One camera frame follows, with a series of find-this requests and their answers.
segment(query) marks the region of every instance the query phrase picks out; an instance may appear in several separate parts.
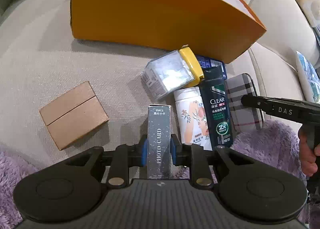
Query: purple fur blanket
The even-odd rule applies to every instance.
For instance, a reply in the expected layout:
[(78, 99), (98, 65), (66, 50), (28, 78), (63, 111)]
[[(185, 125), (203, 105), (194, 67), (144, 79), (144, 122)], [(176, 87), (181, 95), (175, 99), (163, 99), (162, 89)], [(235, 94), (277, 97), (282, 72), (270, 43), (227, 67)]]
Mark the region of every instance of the purple fur blanket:
[(22, 221), (13, 203), (13, 189), (22, 178), (36, 171), (21, 157), (0, 151), (0, 229), (14, 228)]

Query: hand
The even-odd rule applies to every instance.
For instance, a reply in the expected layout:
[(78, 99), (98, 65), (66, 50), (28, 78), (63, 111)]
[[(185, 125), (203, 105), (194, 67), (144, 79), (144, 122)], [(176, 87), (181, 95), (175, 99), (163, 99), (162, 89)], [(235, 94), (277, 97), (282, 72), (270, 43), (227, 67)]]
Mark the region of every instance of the hand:
[(307, 145), (307, 136), (302, 129), (298, 132), (299, 142), (299, 159), (301, 169), (307, 176), (312, 176), (317, 172), (316, 157), (320, 156), (320, 144), (315, 148), (314, 152)]

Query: round button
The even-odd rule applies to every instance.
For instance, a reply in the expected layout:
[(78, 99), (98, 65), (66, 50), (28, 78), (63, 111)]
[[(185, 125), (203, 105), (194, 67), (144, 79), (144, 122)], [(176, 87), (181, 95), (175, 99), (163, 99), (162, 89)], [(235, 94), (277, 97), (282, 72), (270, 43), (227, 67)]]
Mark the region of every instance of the round button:
[(283, 184), (270, 177), (258, 177), (247, 183), (247, 189), (253, 195), (263, 198), (274, 198), (284, 191)]
[(36, 191), (45, 199), (61, 199), (72, 193), (73, 185), (66, 179), (55, 178), (38, 184)]
[(201, 186), (210, 186), (212, 181), (209, 178), (202, 177), (202, 178), (198, 178), (196, 183)]
[(113, 186), (121, 186), (124, 183), (124, 180), (121, 177), (113, 177), (110, 178), (108, 182)]

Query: cardboard box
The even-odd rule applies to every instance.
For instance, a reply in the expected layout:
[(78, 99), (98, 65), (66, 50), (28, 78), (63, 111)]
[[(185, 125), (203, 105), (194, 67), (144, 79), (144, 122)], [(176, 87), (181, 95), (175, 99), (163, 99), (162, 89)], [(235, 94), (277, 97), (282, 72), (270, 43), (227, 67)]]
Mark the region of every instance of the cardboard box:
[(59, 150), (109, 120), (89, 82), (84, 82), (40, 109)]
[(75, 38), (179, 49), (228, 64), (266, 31), (250, 13), (223, 0), (71, 0)]
[(148, 107), (148, 179), (170, 179), (171, 106)]

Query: plaid case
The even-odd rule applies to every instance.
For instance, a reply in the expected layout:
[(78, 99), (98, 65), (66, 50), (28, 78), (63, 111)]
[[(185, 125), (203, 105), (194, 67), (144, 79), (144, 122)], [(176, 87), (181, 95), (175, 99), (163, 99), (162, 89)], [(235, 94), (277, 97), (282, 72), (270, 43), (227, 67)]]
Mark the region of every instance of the plaid case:
[(263, 125), (262, 111), (257, 108), (245, 107), (241, 103), (243, 95), (256, 96), (253, 81), (249, 74), (240, 74), (226, 80), (229, 109), (236, 132), (260, 130)]

